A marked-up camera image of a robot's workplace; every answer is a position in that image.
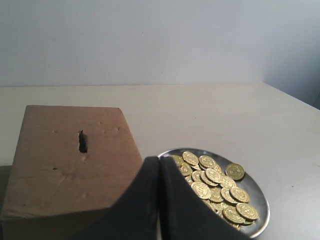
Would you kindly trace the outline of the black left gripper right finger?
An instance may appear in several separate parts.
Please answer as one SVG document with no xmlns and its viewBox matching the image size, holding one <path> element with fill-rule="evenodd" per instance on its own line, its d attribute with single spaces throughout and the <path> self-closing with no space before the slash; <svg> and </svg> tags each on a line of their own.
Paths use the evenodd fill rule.
<svg viewBox="0 0 320 240">
<path fill-rule="evenodd" d="M 246 240 L 192 190 L 170 157 L 159 158 L 159 221 L 163 240 Z"/>
</svg>

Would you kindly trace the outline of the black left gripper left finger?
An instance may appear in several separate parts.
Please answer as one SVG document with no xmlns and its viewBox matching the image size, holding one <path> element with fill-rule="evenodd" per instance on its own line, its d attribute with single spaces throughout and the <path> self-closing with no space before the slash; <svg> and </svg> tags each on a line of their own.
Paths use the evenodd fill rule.
<svg viewBox="0 0 320 240">
<path fill-rule="evenodd" d="M 102 217 L 71 240 L 156 240 L 160 161 L 145 158 L 136 177 Z"/>
</svg>

